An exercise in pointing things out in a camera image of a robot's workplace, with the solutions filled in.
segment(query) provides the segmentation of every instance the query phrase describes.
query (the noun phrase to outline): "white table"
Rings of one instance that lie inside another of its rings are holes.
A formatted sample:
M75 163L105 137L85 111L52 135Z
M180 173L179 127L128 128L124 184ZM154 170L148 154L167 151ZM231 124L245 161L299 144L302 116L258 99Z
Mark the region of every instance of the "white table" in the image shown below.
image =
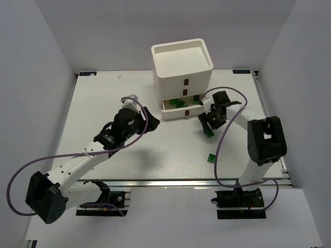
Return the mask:
M248 106L263 114L251 74L214 70L209 88L217 86L230 86L240 90L248 98ZM227 93L231 100L243 102L237 93L230 90ZM121 97L131 94L136 94L152 115L161 118L151 71L100 71L96 76L79 76L57 153L84 149L101 128L113 120L121 108ZM207 138L197 116L161 120L156 131L146 134L133 146L96 166L83 179L213 179L213 164L207 162L207 158L210 153L215 154L223 130L224 126L214 131L214 137ZM234 124L229 129L220 152L219 178L238 178L248 159L247 132ZM68 158L55 160L53 168L67 160ZM266 177L281 178L280 164L273 165Z
M262 189L269 203L274 189ZM53 224L31 217L27 240L37 248L309 248L321 246L302 190L280 190L261 220L218 220L214 190L135 188L122 217L75 216L67 210Z

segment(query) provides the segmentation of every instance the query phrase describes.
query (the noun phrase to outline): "gray wall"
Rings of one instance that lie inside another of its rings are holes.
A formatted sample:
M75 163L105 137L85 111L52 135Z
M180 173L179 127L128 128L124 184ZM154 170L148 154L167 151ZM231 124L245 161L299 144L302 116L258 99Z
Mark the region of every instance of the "gray wall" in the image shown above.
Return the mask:
M268 113L282 119L290 176L331 247L331 2L298 0L260 71Z
M214 69L258 70L295 2L36 0L75 73L152 69L152 45L192 38Z
M74 75L33 0L4 0L0 7L0 246L21 247L28 217L11 212L5 191L24 163L53 154L74 88ZM51 161L22 172L11 191L25 204L29 177Z

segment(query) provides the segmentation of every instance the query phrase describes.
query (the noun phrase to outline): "open drawer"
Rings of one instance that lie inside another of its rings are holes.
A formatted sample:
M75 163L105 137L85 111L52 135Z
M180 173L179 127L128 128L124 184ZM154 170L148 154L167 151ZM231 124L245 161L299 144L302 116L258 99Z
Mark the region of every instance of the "open drawer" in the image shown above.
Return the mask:
M184 101L187 107L176 108L177 104L171 105L170 100L162 101L161 118L162 120L178 119L188 116L196 116L203 113L203 106L194 103L193 96L179 98Z

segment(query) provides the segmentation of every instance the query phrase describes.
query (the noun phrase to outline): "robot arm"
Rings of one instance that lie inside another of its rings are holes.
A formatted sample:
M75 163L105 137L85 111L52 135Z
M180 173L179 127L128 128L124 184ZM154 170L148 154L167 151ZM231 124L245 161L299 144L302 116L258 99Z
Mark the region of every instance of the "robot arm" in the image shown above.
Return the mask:
M250 156L246 169L236 182L234 194L220 197L218 205L238 207L250 204L252 199L260 194L259 183L268 169L287 152L280 119L277 116L265 117L256 114L240 102L231 102L226 91L213 94L213 99L214 103L208 98L201 102L205 112L199 115L199 120L204 133L212 136L212 129L218 129L243 109L234 122L247 131L247 149Z
M73 184L117 151L97 154L98 152L121 148L134 134L143 132L146 120L135 103L132 100L125 100L122 107L115 115L113 123L105 125L84 148L82 152L85 156L73 157L44 175L41 172L32 175L25 202L46 224L56 221L66 209L71 207L87 202L107 202L110 190L102 181L92 180L80 186ZM144 110L148 117L146 132L154 131L160 121L154 118L146 107Z

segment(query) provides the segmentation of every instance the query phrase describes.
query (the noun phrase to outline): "cable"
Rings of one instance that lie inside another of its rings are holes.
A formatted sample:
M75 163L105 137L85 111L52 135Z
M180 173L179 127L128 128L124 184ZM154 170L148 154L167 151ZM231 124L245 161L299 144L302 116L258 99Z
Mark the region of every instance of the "cable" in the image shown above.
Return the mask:
M235 118L245 109L245 107L247 106L248 104L248 100L247 100L247 97L241 93L239 90L235 89L235 88L232 88L232 87L215 87L215 88L212 88L210 90L208 90L205 94L203 94L203 96L201 97L201 99L210 91L212 90L215 90L215 89L230 89L230 90L233 90L237 93L239 93L244 99L245 99L245 104L243 105L243 107L237 111L237 113L232 117L232 119L229 121L228 125L226 126L226 128L224 129L224 132L222 133L222 136L221 136L221 139L219 140L219 143L218 143L218 146L217 146L217 149L216 149L216 153L215 153L215 161L214 161L214 175L215 175L215 180L217 181L217 183L219 185L221 185L222 187L224 188L228 188L228 189L238 189L238 188L242 188L242 187L248 187L248 186L252 186L252 185L258 185L259 183L258 182L252 182L252 183L248 183L248 184L243 184L243 185L225 185L223 183L220 182L220 180L218 179L218 176L217 176L217 159L218 159L218 155L219 155L219 151L220 151L220 148L221 148L221 145L223 143L223 140L224 140L224 137L228 131L228 129L230 128L230 125L234 122ZM278 192L279 192L279 185L277 183L277 181L275 179L266 179L266 180L263 180L261 181L260 184L263 184L267 181L273 181L275 184L276 184L276 194L275 194L275 197L274 199L272 200L272 202L266 206L265 208L259 210L259 211L264 211L268 208L271 207L271 205L276 201L276 198L278 196Z
M112 149L112 150L106 150L106 151L95 151L95 152L89 152L88 155L89 156L92 156L92 155L99 155L99 154L103 154L103 153L111 153L111 152L117 152L117 151L120 151L124 148L127 148L131 145L133 145L135 142L137 142L147 131L147 128L148 128L148 115L147 115L147 112L146 110L144 109L143 105L138 102L136 99L132 98L132 97L123 97L121 98L121 101L125 100L125 99L129 99L129 100L132 100L134 101L136 104L138 104L145 116L145 119L146 119L146 124L145 124L145 128L143 130L143 132L134 140L132 141L131 143L123 146L123 147L119 147L119 148L116 148L116 149ZM7 203L8 203L8 206L10 207L10 209L18 214L18 215L21 215L21 216L34 216L36 215L36 213L22 213L20 211L18 211L12 204L11 202L11 199L10 199L10 188L11 188L11 185L13 183L13 181L15 180L16 176L22 171L24 170L25 168L27 168L29 165L32 165L36 162L39 162L39 161L43 161L43 160L47 160L47 159L57 159L57 158L65 158L65 157L83 157L83 156L86 156L86 154L84 152L81 152L81 153L69 153L69 154L59 154L59 155L53 155L53 156L46 156L46 157L42 157L42 158L39 158L39 159L35 159L35 160L32 160L26 164L24 164L21 168L19 168L15 173L14 175L11 177L11 179L9 180L8 182L8 185L7 185L7 190L6 190L6 198L7 198Z
M115 208L122 216L125 216L125 214L123 214L123 212L116 207L114 204L111 203L102 203L105 206L110 206L112 208ZM84 203L81 205L82 207L99 207L98 203Z

